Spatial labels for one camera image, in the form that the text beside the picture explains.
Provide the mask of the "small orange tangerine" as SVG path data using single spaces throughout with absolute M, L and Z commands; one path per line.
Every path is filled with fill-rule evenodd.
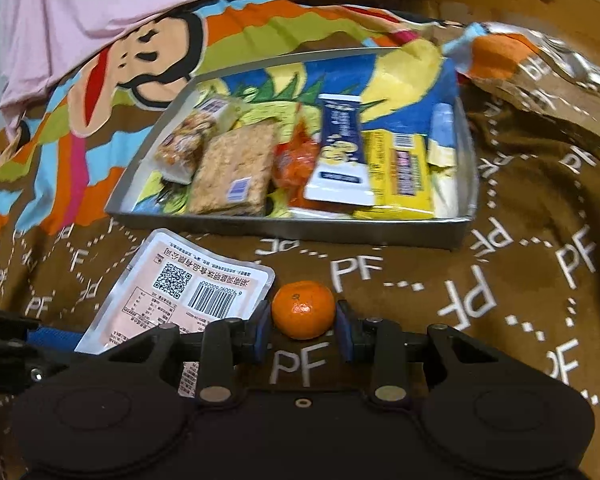
M 326 333 L 336 318 L 332 291 L 321 283 L 298 281 L 283 285 L 272 307 L 275 326 L 294 340 L 310 340 Z

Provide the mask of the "pink white packet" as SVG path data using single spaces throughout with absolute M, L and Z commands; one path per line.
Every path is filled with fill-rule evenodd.
M 226 408 L 239 396 L 238 367 L 257 361 L 251 315 L 274 281 L 268 266 L 155 230 L 76 352 L 96 356 L 87 367 L 94 385 L 130 396 L 178 393 L 206 408 Z

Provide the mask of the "granola bar clear wrapper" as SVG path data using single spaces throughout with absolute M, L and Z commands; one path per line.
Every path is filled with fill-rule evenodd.
M 212 139 L 190 186 L 187 212 L 263 214 L 279 129 L 280 122 L 270 117 Z

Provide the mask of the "yellow snack bar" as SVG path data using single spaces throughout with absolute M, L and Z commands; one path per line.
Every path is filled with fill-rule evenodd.
M 352 217 L 360 220 L 434 218 L 422 135 L 375 129 L 364 131 L 363 139 L 375 203 L 358 208 Z

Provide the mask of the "blue white snack bar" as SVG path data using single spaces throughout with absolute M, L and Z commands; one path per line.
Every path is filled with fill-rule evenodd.
M 314 202 L 369 207 L 375 203 L 360 124 L 361 98 L 321 93 L 321 141 L 303 196 Z

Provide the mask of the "orange snack packet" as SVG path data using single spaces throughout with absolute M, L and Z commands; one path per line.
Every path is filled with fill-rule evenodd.
M 320 144 L 310 135 L 306 107 L 296 105 L 294 128 L 290 139 L 276 148 L 273 182 L 286 194 L 287 204 L 291 207 L 316 209 L 317 202 L 304 197 L 304 190 L 313 174 Z

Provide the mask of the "nut mix snack packet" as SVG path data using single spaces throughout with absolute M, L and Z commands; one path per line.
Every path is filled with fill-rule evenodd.
M 230 131 L 244 113 L 244 103 L 229 96 L 212 94 L 197 104 L 155 150 L 154 161 L 163 179 L 192 182 L 206 145 Z

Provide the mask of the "metal tray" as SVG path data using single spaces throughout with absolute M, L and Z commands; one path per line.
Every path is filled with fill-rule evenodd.
M 263 237 L 288 238 L 288 240 L 315 240 L 316 242 L 343 244 L 374 244 L 455 249 L 460 247 L 463 238 L 470 231 L 471 222 L 476 218 L 479 179 L 476 152 L 472 142 L 467 117 L 461 99 L 454 102 L 454 130 L 457 145 L 457 174 L 455 189 L 458 198 L 458 214 L 453 218 L 430 220 L 355 220 L 355 219 L 291 219 L 245 216 L 214 216 L 213 214 L 153 214 L 133 210 L 140 197 L 150 170 L 149 151 L 159 136 L 167 133 L 186 115 L 199 94 L 200 84 L 215 78 L 234 75 L 244 76 L 250 70 L 279 68 L 294 63 L 337 62 L 344 58 L 362 60 L 364 56 L 376 55 L 385 58 L 393 48 L 350 48 L 301 52 L 266 58 L 212 70 L 195 75 L 185 89 L 166 108 L 162 116 L 151 128 L 128 168 L 123 171 L 114 190 L 111 192 L 105 211 L 111 217 L 130 229 L 154 230 L 166 228 L 172 231 L 204 231 L 221 235 L 252 235 Z

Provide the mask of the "pink bed sheet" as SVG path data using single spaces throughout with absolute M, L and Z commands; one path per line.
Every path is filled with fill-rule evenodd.
M 43 99 L 70 70 L 137 27 L 185 3 L 200 3 L 209 26 L 207 47 L 239 34 L 235 13 L 261 3 L 279 13 L 279 0 L 2 0 L 0 111 L 15 139 L 29 103 Z

